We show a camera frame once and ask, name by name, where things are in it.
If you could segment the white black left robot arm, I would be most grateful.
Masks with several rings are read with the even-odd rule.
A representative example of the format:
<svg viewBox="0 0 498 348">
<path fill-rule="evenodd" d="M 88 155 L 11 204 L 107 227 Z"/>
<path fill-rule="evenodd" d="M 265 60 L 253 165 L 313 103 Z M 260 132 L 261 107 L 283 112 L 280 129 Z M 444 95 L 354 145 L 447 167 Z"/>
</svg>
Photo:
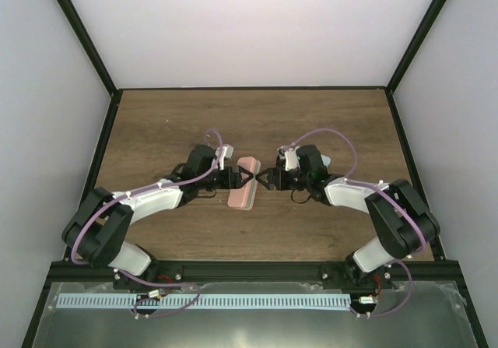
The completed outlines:
<svg viewBox="0 0 498 348">
<path fill-rule="evenodd" d="M 159 262 L 147 250 L 126 242 L 129 227 L 156 213 L 179 209 L 199 192 L 241 190 L 254 174 L 241 165 L 225 164 L 233 152 L 230 145 L 213 149 L 197 145 L 184 163 L 157 182 L 124 192 L 93 189 L 81 203 L 62 233 L 76 265 L 94 269 L 113 268 L 143 289 L 159 279 Z"/>
</svg>

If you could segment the light blue cleaning cloth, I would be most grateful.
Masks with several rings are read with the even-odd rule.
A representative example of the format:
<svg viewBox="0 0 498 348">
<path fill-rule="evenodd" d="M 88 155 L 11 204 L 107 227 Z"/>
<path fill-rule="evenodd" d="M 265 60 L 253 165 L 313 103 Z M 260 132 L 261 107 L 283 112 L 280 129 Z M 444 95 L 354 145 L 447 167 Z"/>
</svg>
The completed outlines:
<svg viewBox="0 0 498 348">
<path fill-rule="evenodd" d="M 323 164 L 328 167 L 331 163 L 331 159 L 328 157 L 328 156 L 325 156 L 325 155 L 321 155 L 321 159 L 322 159 L 322 162 Z"/>
</svg>

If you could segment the black sunglasses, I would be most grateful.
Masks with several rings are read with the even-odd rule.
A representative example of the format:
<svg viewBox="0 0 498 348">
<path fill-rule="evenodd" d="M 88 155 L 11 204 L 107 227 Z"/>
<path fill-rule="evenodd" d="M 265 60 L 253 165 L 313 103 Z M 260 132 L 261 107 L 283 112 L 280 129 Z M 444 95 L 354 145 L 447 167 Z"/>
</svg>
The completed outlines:
<svg viewBox="0 0 498 348">
<path fill-rule="evenodd" d="M 294 204 L 303 205 L 311 200 L 311 194 L 307 188 L 294 188 L 290 193 L 290 199 Z"/>
</svg>

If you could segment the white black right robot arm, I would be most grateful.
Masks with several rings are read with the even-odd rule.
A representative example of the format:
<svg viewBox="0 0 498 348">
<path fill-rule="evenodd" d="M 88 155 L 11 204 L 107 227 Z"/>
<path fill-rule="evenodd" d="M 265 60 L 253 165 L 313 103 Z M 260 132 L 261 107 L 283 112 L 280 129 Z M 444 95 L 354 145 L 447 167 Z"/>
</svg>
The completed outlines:
<svg viewBox="0 0 498 348">
<path fill-rule="evenodd" d="M 351 286 L 365 287 L 379 268 L 424 251 L 439 236 L 440 224 L 408 181 L 354 181 L 330 173 L 330 163 L 315 145 L 282 147 L 275 166 L 259 172 L 255 179 L 268 190 L 306 191 L 326 206 L 370 216 L 375 238 L 345 260 L 345 277 Z"/>
</svg>

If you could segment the pink glasses case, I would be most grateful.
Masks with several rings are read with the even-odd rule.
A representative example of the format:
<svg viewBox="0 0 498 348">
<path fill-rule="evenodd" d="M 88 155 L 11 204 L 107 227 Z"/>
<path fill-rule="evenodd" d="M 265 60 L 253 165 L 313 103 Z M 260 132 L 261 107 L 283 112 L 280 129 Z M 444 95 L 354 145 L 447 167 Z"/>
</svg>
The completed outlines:
<svg viewBox="0 0 498 348">
<path fill-rule="evenodd" d="M 250 210 L 254 204 L 258 186 L 254 176 L 260 171 L 261 162 L 253 156 L 244 156 L 237 161 L 237 166 L 248 170 L 253 176 L 250 177 L 242 172 L 243 186 L 230 191 L 227 205 L 232 209 Z"/>
</svg>

